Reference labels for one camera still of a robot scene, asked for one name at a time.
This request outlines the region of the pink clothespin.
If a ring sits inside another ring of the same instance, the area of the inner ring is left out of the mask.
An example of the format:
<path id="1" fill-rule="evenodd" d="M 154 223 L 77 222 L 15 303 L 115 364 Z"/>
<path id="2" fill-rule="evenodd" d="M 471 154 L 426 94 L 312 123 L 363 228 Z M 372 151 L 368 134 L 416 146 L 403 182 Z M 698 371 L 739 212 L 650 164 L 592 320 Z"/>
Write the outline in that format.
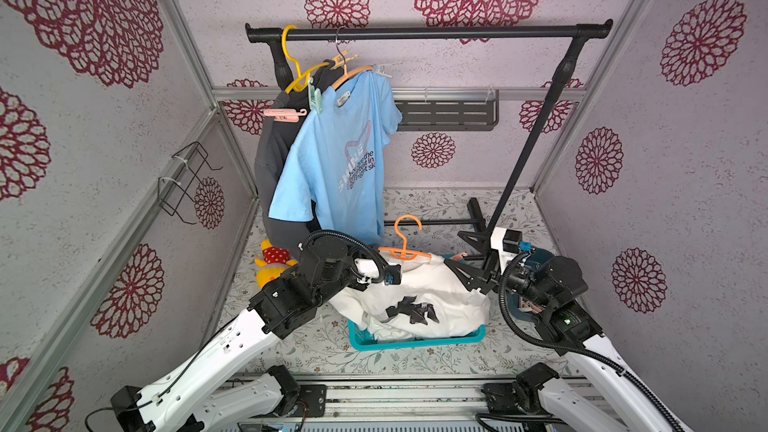
<path id="1" fill-rule="evenodd" d="M 464 261 L 467 257 L 468 257 L 468 253 L 462 252 L 462 253 L 457 253 L 451 256 L 450 259 L 453 261 L 461 262 L 461 261 Z"/>
<path id="2" fill-rule="evenodd" d="M 271 108 L 265 109 L 263 111 L 263 115 L 266 118 L 272 118 L 275 122 L 298 123 L 308 115 L 308 111 L 306 109 L 296 110 Z"/>

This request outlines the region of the orange plastic hanger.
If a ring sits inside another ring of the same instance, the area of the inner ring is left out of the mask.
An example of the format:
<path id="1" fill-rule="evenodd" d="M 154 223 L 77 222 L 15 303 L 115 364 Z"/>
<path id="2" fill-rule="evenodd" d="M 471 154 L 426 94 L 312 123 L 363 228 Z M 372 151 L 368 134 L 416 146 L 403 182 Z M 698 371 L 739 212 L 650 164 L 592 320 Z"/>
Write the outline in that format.
<path id="1" fill-rule="evenodd" d="M 396 235 L 402 241 L 401 245 L 399 247 L 380 247 L 379 251 L 389 253 L 393 258 L 404 262 L 412 261 L 417 257 L 430 258 L 430 253 L 413 250 L 408 246 L 407 236 L 400 231 L 400 226 L 404 225 L 406 221 L 411 221 L 418 227 L 419 230 L 423 229 L 422 221 L 418 217 L 411 214 L 401 215 L 394 222 L 394 230 Z"/>

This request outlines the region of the white t-shirt black print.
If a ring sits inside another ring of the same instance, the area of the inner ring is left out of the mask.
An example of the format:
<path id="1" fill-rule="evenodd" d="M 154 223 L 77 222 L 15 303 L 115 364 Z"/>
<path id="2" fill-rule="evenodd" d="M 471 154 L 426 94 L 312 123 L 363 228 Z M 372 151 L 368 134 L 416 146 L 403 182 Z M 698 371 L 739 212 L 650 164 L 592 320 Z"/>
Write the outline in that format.
<path id="1" fill-rule="evenodd" d="M 347 287 L 330 304 L 378 342 L 464 337 L 486 325 L 490 299 L 469 291 L 441 256 L 389 261 L 402 268 L 401 283 Z"/>

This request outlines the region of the light blue garment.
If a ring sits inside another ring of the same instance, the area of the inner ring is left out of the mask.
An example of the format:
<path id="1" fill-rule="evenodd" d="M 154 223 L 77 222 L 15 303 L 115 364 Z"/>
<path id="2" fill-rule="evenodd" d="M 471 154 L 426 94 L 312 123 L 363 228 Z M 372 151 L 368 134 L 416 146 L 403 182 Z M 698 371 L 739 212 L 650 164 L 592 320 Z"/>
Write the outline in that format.
<path id="1" fill-rule="evenodd" d="M 287 155 L 268 217 L 378 243 L 384 232 L 384 148 L 402 114 L 388 78 L 365 71 L 322 94 Z"/>

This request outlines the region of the dark grey t-shirt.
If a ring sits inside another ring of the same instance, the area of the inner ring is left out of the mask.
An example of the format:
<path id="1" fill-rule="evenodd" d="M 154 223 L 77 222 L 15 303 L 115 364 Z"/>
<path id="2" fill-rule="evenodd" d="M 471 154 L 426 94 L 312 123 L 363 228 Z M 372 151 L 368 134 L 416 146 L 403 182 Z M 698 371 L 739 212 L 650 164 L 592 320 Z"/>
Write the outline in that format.
<path id="1" fill-rule="evenodd" d="M 313 86 L 325 91 L 342 74 L 343 69 L 333 69 L 333 60 L 326 59 L 326 66 L 317 69 L 312 74 Z M 308 93 L 282 91 L 273 101 L 273 109 L 307 109 L 309 111 Z M 290 148 L 301 129 L 305 119 L 298 122 L 279 122 L 273 117 L 264 120 L 261 138 L 259 140 L 254 163 L 255 184 L 262 209 L 262 222 L 270 243 L 277 248 L 285 249 L 294 258 L 300 253 L 299 243 L 310 232 L 319 230 L 319 222 L 311 210 L 312 220 L 305 222 L 288 222 L 269 218 L 269 208 L 278 185 Z"/>

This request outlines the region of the mint green clothespin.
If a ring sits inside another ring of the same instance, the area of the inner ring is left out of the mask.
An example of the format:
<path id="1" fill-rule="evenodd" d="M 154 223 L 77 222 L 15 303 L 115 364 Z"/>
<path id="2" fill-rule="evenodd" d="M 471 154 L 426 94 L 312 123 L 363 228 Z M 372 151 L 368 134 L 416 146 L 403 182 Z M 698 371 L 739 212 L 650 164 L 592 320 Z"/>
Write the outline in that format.
<path id="1" fill-rule="evenodd" d="M 309 84 L 307 92 L 310 110 L 321 114 L 323 111 L 322 91 L 318 87 Z"/>

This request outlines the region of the wooden hanger metal hook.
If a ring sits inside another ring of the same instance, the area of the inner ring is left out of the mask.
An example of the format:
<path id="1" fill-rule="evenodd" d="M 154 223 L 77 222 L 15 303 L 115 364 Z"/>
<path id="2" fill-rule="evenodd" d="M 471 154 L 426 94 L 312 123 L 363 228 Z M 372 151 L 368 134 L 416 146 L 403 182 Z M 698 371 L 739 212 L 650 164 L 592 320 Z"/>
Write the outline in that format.
<path id="1" fill-rule="evenodd" d="M 342 52 L 340 48 L 340 33 L 342 30 L 343 30 L 343 27 L 337 28 L 334 35 L 334 45 L 336 47 L 337 54 Z M 360 66 L 360 67 L 351 69 L 347 64 L 347 66 L 343 67 L 342 69 L 343 69 L 343 74 L 331 85 L 331 87 L 334 90 L 338 90 L 347 81 L 358 76 L 363 72 L 372 72 L 374 70 L 374 67 L 371 65 L 367 65 L 367 66 Z"/>

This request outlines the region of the yellow plastic hanger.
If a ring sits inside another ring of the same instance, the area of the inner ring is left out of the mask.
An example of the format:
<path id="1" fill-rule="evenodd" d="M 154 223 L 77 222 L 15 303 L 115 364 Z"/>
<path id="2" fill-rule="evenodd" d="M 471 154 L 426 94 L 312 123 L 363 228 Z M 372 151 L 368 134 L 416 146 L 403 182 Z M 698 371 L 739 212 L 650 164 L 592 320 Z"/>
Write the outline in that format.
<path id="1" fill-rule="evenodd" d="M 283 32 L 281 35 L 281 47 L 282 47 L 284 57 L 290 64 L 293 65 L 293 69 L 296 72 L 296 77 L 294 79 L 291 79 L 289 84 L 284 89 L 286 93 L 290 93 L 293 91 L 301 92 L 305 90 L 308 87 L 309 80 L 312 78 L 313 74 L 319 69 L 326 68 L 329 66 L 329 63 L 327 61 L 324 61 L 312 67 L 309 67 L 306 70 L 302 69 L 302 66 L 299 60 L 290 55 L 287 47 L 288 33 L 296 29 L 297 27 L 295 25 L 288 25 L 283 29 Z"/>

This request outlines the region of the grey clothespin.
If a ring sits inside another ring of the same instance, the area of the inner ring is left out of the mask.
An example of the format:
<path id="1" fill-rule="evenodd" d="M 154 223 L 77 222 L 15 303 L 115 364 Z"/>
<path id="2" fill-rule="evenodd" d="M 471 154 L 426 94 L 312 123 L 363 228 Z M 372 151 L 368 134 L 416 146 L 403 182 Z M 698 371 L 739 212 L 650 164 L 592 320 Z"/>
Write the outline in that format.
<path id="1" fill-rule="evenodd" d="M 383 77 L 386 77 L 388 79 L 391 79 L 392 76 L 386 70 L 387 67 L 388 67 L 388 64 L 375 64 L 373 72 L 375 74 L 380 75 L 380 76 L 383 76 Z"/>

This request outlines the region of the beige clothespin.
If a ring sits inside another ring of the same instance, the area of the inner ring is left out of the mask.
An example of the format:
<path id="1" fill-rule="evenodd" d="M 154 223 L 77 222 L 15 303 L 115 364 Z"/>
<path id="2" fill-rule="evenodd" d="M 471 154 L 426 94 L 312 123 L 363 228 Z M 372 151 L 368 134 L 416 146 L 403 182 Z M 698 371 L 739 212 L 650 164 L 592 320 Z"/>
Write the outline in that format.
<path id="1" fill-rule="evenodd" d="M 349 55 L 349 51 L 348 50 L 344 50 L 341 53 L 339 53 L 339 54 L 337 54 L 336 56 L 333 57 L 332 69 L 336 70 L 336 69 L 339 69 L 339 68 L 346 67 L 349 62 L 351 62 L 351 61 L 353 61 L 353 60 L 355 60 L 357 58 L 358 58 L 357 54 L 350 56 Z"/>

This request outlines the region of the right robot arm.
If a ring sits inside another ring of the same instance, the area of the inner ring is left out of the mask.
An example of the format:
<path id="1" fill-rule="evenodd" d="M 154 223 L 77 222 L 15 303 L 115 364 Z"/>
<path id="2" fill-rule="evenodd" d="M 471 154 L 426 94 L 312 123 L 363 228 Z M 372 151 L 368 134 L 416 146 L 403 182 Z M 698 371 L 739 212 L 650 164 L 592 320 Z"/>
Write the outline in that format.
<path id="1" fill-rule="evenodd" d="M 487 409 L 475 420 L 526 431 L 567 425 L 574 431 L 686 431 L 688 425 L 632 371 L 597 321 L 577 301 L 588 285 L 577 261 L 539 249 L 518 230 L 497 227 L 459 237 L 483 257 L 447 261 L 470 291 L 495 292 L 501 316 L 522 341 L 555 351 L 576 367 L 611 406 L 607 414 L 583 399 L 558 372 L 536 363 L 506 382 L 485 384 Z"/>

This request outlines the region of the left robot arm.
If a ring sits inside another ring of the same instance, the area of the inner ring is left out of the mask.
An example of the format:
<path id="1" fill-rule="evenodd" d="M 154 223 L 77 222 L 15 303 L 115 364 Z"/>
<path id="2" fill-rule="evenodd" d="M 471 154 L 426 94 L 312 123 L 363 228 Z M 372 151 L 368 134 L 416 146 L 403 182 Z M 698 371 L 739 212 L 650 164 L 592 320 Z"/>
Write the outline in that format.
<path id="1" fill-rule="evenodd" d="M 300 385 L 284 366 L 252 382 L 222 386 L 260 353 L 315 318 L 345 288 L 397 285 L 401 268 L 360 240 L 333 230 L 311 233 L 297 264 L 267 282 L 236 317 L 191 358 L 142 388 L 126 386 L 111 399 L 124 431 L 214 431 L 250 416 L 283 415 Z"/>

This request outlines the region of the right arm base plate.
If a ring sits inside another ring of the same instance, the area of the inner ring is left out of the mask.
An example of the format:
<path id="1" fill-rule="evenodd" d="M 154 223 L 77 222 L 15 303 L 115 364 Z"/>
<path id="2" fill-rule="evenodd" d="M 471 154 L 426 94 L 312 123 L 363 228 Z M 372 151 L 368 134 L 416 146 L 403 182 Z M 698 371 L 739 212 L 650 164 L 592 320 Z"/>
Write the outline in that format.
<path id="1" fill-rule="evenodd" d="M 542 390 L 542 386 L 518 381 L 491 382 L 481 387 L 491 414 L 551 416 L 552 413 L 541 402 Z"/>

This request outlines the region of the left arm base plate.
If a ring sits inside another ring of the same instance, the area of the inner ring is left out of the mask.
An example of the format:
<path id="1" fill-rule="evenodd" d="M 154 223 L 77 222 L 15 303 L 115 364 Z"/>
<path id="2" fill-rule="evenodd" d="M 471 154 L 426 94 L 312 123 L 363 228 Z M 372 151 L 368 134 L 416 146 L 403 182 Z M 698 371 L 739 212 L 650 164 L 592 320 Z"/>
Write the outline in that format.
<path id="1" fill-rule="evenodd" d="M 328 387 L 324 384 L 300 386 L 295 398 L 285 399 L 275 411 L 252 415 L 252 418 L 319 418 L 325 415 Z"/>

